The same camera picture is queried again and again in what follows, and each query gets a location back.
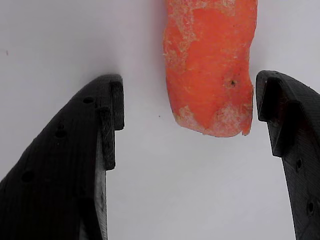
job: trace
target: white background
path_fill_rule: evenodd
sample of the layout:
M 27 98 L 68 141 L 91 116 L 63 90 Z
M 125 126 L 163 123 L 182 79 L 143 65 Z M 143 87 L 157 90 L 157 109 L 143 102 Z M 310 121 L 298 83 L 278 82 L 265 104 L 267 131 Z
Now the white background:
M 319 0 L 260 0 L 253 83 L 277 70 L 320 92 L 319 12 Z M 175 123 L 165 24 L 163 0 L 0 0 L 0 179 L 80 88 L 116 72 L 125 129 L 107 176 L 110 240 L 295 239 L 282 161 L 256 107 L 247 137 Z

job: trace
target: orange carrot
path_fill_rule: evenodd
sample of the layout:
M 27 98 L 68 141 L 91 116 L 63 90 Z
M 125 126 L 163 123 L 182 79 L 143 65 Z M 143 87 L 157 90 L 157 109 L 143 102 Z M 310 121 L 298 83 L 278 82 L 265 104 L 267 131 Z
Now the orange carrot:
M 166 0 L 163 48 L 176 122 L 206 135 L 250 132 L 249 54 L 257 0 Z

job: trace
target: hole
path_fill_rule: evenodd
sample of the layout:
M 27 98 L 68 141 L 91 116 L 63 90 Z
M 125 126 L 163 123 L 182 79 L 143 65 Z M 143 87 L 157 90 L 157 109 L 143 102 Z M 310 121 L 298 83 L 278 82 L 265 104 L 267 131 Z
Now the hole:
M 32 170 L 28 170 L 23 173 L 21 180 L 24 183 L 30 183 L 35 178 L 35 173 Z
M 299 159 L 299 160 L 296 162 L 296 170 L 298 171 L 301 167 L 302 167 L 302 160 Z
M 88 97 L 86 97 L 86 98 L 83 100 L 83 102 L 84 102 L 85 104 L 91 104 L 91 103 L 94 102 L 94 99 L 93 99 L 92 97 L 88 96 Z
M 315 209 L 314 203 L 313 202 L 309 202 L 309 204 L 308 204 L 308 212 L 309 212 L 310 215 L 314 213 L 314 209 Z
M 58 138 L 58 139 L 62 139 L 64 138 L 65 136 L 67 135 L 67 132 L 65 130 L 58 130 L 55 132 L 55 136 Z

